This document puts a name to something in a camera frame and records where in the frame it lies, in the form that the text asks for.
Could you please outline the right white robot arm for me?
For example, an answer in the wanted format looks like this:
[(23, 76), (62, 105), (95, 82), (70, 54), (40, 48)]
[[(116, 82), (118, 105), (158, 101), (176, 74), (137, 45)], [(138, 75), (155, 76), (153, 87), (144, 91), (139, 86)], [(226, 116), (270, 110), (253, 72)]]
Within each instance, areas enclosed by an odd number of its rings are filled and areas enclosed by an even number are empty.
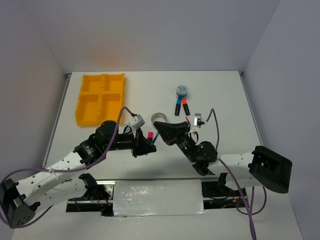
[(176, 145), (181, 150), (200, 176), (219, 178), (217, 190), (223, 196), (230, 195), (238, 187), (262, 186), (278, 194), (289, 191), (293, 163), (265, 146), (258, 145), (246, 153), (219, 156), (211, 142), (195, 143), (186, 121), (155, 121), (153, 125), (168, 146)]

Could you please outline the blue pen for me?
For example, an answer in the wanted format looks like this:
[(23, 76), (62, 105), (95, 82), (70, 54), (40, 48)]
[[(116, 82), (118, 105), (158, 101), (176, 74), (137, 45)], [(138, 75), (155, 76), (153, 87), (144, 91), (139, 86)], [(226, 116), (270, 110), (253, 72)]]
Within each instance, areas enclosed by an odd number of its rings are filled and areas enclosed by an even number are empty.
[(157, 132), (156, 135), (155, 135), (155, 137), (154, 137), (153, 140), (152, 140), (152, 144), (153, 144), (153, 145), (154, 145), (155, 142), (157, 141), (159, 135), (160, 135), (159, 132)]

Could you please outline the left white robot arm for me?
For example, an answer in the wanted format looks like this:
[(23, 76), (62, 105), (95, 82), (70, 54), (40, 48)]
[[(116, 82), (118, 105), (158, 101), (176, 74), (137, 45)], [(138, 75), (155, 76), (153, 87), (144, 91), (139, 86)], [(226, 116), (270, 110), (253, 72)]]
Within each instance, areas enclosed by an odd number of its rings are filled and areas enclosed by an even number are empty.
[(25, 228), (37, 221), (38, 212), (69, 199), (84, 198), (109, 202), (110, 190), (87, 172), (102, 162), (109, 151), (130, 150), (133, 157), (156, 152), (140, 128), (119, 133), (119, 124), (105, 121), (67, 156), (18, 181), (7, 176), (0, 184), (0, 219), (11, 229)]

